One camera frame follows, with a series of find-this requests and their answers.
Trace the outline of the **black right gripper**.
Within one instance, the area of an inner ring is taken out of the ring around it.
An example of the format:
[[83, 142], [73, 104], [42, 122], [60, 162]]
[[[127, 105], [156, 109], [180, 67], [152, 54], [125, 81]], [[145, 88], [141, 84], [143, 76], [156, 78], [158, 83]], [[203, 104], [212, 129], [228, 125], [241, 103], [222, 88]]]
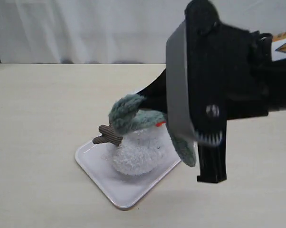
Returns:
[[[188, 108], [197, 141], [218, 145], [226, 122], [267, 116], [266, 92], [252, 72], [259, 32], [222, 22], [209, 0], [193, 0], [185, 9]], [[140, 110], [167, 113], [166, 68], [147, 87]]]

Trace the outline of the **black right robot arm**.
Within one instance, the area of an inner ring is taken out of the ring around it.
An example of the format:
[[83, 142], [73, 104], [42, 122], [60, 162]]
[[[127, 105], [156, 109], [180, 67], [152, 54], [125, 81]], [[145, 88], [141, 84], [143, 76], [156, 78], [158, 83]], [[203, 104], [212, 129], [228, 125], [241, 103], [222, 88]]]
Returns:
[[166, 42], [166, 68], [140, 91], [140, 109], [163, 112], [171, 133], [198, 144], [199, 182], [226, 174], [227, 121], [286, 110], [286, 32], [222, 22], [209, 0], [193, 0]]

